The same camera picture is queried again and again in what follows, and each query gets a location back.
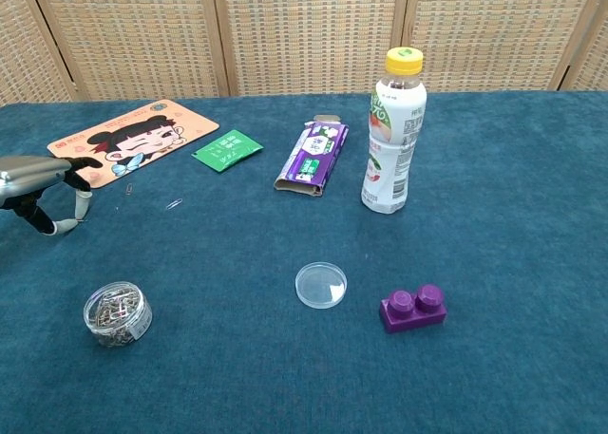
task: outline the purple package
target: purple package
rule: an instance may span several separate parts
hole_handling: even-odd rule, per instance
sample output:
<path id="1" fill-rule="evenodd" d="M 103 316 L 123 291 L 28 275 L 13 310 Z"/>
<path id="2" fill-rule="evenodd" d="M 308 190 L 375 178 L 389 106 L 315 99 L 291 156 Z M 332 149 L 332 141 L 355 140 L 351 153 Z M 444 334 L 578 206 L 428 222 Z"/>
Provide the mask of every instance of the purple package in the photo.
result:
<path id="1" fill-rule="evenodd" d="M 416 294 L 397 290 L 380 304 L 380 316 L 387 332 L 443 323 L 446 315 L 443 292 L 430 284 L 420 287 Z"/>
<path id="2" fill-rule="evenodd" d="M 349 127 L 340 121 L 315 120 L 306 123 L 306 128 L 275 180 L 275 189 L 314 197 L 323 195 L 348 133 Z"/>

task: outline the jar lid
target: jar lid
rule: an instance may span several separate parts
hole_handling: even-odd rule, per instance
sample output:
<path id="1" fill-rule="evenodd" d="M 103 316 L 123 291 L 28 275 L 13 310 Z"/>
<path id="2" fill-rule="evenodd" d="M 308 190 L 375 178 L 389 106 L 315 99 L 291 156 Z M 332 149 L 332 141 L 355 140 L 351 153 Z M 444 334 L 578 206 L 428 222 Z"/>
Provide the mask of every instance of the jar lid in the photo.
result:
<path id="1" fill-rule="evenodd" d="M 295 277 L 295 292 L 300 301 L 311 308 L 331 308 L 344 297 L 346 276 L 332 263 L 310 263 Z"/>
<path id="2" fill-rule="evenodd" d="M 387 53 L 386 69 L 393 75 L 417 75 L 422 71 L 424 55 L 415 47 L 394 47 Z"/>

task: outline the robotic hand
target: robotic hand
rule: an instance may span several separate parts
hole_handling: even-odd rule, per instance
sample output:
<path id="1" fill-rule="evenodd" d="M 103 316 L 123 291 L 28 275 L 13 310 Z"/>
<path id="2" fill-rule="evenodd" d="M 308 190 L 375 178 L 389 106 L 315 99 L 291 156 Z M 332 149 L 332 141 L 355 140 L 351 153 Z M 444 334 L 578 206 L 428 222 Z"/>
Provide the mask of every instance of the robotic hand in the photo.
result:
<path id="1" fill-rule="evenodd" d="M 103 164 L 91 157 L 0 157 L 0 209 L 14 210 L 44 235 L 65 233 L 83 219 L 93 195 L 90 184 L 76 173 L 87 166 L 101 168 Z M 75 218 L 55 222 L 36 201 L 47 187 L 61 181 L 76 190 Z"/>

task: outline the yellow cap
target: yellow cap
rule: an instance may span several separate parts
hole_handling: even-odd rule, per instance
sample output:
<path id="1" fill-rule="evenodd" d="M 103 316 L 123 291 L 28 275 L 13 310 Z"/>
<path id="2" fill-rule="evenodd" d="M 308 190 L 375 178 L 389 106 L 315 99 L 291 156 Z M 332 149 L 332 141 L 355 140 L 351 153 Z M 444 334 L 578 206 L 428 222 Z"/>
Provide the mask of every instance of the yellow cap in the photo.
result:
<path id="1" fill-rule="evenodd" d="M 415 47 L 394 47 L 387 53 L 387 72 L 393 75 L 417 75 L 422 71 L 422 51 Z"/>

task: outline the clear plastic jar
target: clear plastic jar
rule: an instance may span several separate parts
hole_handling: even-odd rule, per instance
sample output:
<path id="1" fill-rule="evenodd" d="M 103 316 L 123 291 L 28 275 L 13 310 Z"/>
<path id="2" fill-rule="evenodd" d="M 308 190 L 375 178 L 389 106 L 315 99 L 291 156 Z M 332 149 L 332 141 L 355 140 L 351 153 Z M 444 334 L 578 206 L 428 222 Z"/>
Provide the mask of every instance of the clear plastic jar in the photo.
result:
<path id="1" fill-rule="evenodd" d="M 152 310 L 142 291 L 130 282 L 101 287 L 86 301 L 85 323 L 106 347 L 137 341 L 152 323 Z"/>

